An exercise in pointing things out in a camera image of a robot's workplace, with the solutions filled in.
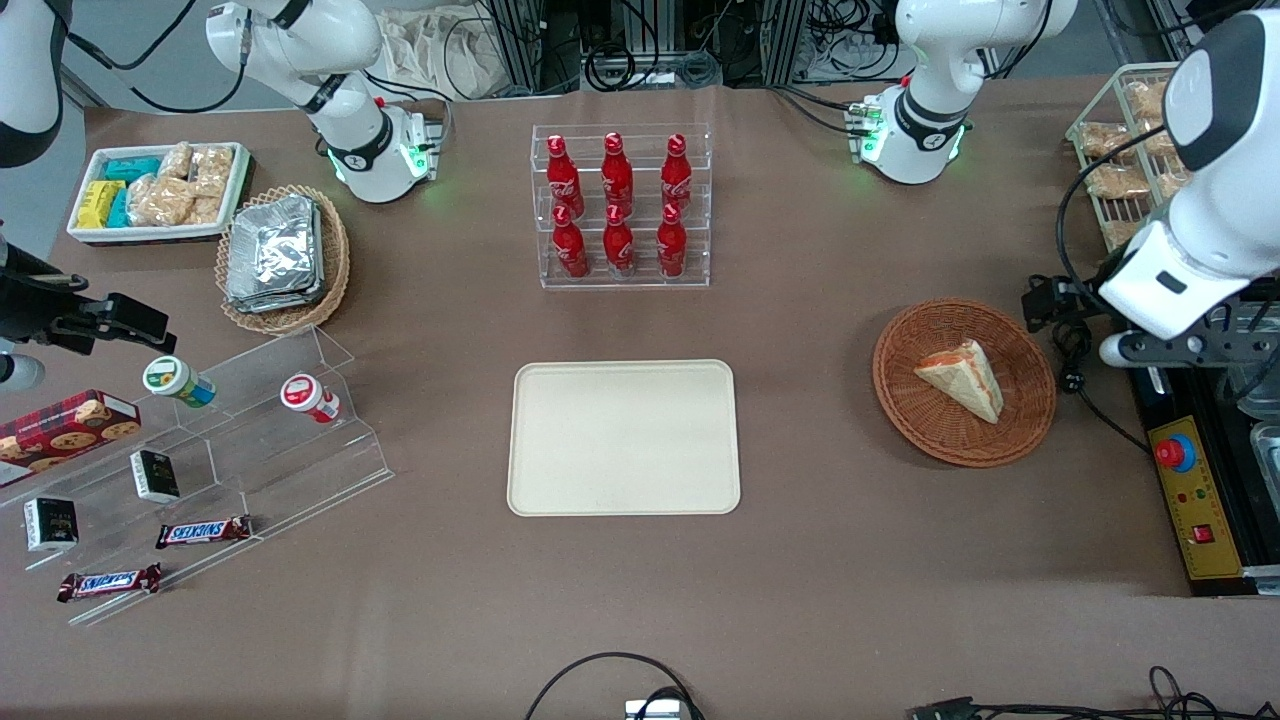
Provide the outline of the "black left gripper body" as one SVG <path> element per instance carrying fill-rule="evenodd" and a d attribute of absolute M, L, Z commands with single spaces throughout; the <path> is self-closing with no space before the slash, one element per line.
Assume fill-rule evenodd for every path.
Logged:
<path fill-rule="evenodd" d="M 1114 307 L 1100 295 L 1098 279 L 1070 281 L 1070 291 L 1076 299 L 1076 309 L 1070 313 L 1071 324 L 1084 324 L 1096 316 L 1114 315 Z"/>

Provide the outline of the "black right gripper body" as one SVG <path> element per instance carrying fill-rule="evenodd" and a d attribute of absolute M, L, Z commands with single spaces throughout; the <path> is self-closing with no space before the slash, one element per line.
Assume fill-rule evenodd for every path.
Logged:
<path fill-rule="evenodd" d="M 106 327 L 81 293 L 90 282 L 64 273 L 10 243 L 1 245 L 1 337 L 15 345 L 92 347 L 110 340 Z"/>

